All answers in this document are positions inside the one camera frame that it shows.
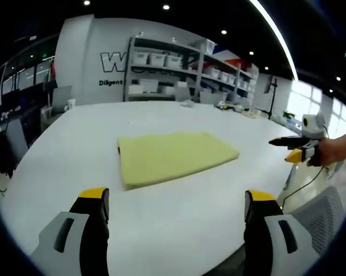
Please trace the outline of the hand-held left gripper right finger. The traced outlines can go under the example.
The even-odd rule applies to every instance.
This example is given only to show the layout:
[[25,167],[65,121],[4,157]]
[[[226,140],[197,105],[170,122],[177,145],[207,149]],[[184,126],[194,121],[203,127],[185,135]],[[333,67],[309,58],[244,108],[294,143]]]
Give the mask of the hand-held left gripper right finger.
[[269,193],[245,192],[244,275],[304,275],[319,259],[311,234]]

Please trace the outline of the person's right hand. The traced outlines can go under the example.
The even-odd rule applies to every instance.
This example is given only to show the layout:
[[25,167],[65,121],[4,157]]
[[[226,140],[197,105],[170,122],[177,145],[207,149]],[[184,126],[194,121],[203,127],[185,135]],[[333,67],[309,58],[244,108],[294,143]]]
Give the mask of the person's right hand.
[[320,165],[328,166],[345,159],[344,142],[341,138],[325,138],[319,142]]

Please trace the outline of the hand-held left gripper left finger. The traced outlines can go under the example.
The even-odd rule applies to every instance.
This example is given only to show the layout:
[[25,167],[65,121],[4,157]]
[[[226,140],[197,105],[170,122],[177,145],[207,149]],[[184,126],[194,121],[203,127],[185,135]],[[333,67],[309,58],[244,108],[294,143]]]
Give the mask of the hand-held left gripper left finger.
[[39,233],[30,255],[43,275],[108,275],[109,189],[83,191]]

